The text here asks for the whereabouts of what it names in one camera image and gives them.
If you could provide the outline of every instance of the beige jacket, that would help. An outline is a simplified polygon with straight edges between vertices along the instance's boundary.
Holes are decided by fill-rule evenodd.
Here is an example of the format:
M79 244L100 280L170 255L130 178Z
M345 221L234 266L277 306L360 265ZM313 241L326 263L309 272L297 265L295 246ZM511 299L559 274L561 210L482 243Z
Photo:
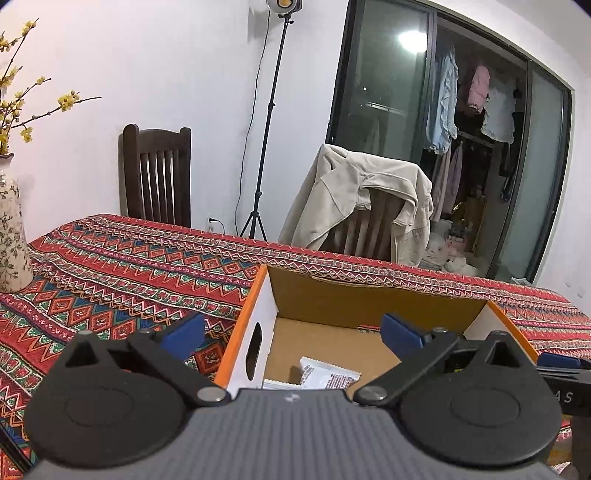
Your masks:
M392 261L418 265L429 240L431 181L418 165L322 145L279 237L282 244L318 250L332 227L355 208L371 209L368 188L405 201L391 226Z

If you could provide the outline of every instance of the pink shirt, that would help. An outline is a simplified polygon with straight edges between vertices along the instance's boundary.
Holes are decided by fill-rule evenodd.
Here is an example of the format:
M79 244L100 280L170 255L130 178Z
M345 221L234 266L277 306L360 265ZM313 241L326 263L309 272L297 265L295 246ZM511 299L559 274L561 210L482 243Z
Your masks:
M478 113L482 112L482 108L486 102L490 81L490 72L485 66L480 65L474 72L472 86L468 93L468 107L473 108L478 111Z

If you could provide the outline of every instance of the cardboard box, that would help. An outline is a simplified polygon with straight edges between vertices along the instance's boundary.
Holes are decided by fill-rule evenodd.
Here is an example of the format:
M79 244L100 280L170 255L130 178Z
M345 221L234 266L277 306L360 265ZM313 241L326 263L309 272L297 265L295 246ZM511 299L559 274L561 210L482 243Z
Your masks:
M260 388L264 378L299 383L300 358L307 356L361 372L348 392L352 395L400 362L379 334L358 329L379 327L385 313L423 330L445 327L474 340L504 330L532 361L537 359L535 349L494 302L340 283L262 266L215 382L232 395L240 388Z

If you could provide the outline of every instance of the wooden chair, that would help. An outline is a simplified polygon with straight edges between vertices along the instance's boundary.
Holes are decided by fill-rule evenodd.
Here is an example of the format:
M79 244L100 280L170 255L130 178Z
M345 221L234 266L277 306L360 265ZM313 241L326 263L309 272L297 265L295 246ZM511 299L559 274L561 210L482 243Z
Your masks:
M369 189L369 196L371 210L355 209L332 227L321 251L395 261L391 258L390 227L402 210L404 200L378 189Z
M191 227L191 129L123 130L128 215Z

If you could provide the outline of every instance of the blue gripper pad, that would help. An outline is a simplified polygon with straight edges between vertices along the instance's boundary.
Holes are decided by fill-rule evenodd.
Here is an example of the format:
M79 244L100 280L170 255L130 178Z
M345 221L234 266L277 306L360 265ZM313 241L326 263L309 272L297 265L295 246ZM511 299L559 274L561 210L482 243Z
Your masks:
M160 346L168 353L185 361L205 339L205 315L190 313L164 331Z
M392 350L399 359L423 348L427 336L426 332L411 327L392 313L387 313L382 317L380 334L384 345Z
M557 353L541 353L537 364L538 367L574 368L576 370L586 368L582 365L580 358L558 355Z

